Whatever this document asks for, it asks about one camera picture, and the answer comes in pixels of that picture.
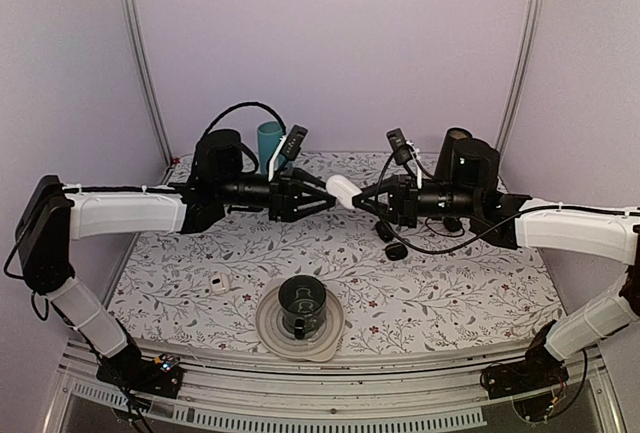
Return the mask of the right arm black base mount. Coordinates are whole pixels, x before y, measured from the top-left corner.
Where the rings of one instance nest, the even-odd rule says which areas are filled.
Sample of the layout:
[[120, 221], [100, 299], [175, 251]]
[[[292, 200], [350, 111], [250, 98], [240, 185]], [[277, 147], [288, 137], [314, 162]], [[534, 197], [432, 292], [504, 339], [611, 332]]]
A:
[[519, 361], [489, 365], [480, 374], [480, 385], [490, 399], [496, 399], [560, 385], [568, 379], [564, 362], [542, 348], [527, 351]]

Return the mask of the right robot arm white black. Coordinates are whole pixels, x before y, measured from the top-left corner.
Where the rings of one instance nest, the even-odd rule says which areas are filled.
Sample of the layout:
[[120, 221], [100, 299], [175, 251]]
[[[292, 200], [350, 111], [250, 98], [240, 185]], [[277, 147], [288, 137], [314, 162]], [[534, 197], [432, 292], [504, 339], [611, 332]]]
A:
[[381, 176], [350, 204], [386, 224], [413, 227], [421, 217], [466, 218], [475, 239], [508, 249], [550, 248], [617, 260], [627, 271], [571, 315], [546, 325], [517, 368], [537, 389], [556, 365], [639, 319], [639, 212], [549, 202], [497, 188], [500, 154], [459, 131], [443, 144], [439, 173]]

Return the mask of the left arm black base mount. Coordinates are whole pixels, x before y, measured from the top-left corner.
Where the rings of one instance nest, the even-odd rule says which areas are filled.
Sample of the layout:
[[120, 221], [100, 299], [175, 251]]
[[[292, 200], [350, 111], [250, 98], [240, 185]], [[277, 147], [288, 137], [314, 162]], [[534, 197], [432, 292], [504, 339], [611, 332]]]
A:
[[111, 358], [101, 357], [96, 378], [135, 392], [176, 399], [184, 369], [180, 357], [167, 353], [144, 359], [136, 347], [127, 347]]

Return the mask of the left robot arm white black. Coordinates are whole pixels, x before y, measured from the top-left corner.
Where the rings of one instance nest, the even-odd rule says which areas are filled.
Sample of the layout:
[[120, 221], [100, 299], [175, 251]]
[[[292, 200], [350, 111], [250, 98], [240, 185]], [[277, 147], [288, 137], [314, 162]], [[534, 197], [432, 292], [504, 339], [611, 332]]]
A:
[[146, 186], [64, 185], [55, 175], [40, 179], [15, 230], [8, 255], [21, 271], [16, 279], [44, 297], [106, 358], [128, 387], [148, 379], [126, 330], [77, 278], [69, 244], [85, 237], [147, 231], [195, 234], [211, 228], [230, 210], [262, 211], [270, 220], [292, 223], [334, 206], [325, 183], [299, 168], [245, 170], [252, 152], [239, 132], [219, 129], [198, 141], [184, 183]]

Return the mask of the white earbuds charging case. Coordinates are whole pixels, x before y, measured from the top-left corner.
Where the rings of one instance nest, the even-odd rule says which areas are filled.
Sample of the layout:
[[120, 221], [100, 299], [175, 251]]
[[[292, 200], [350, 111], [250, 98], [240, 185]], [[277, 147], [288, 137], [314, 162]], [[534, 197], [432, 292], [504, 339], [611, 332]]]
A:
[[354, 210], [353, 200], [362, 190], [342, 175], [332, 175], [326, 181], [326, 191], [346, 209]]

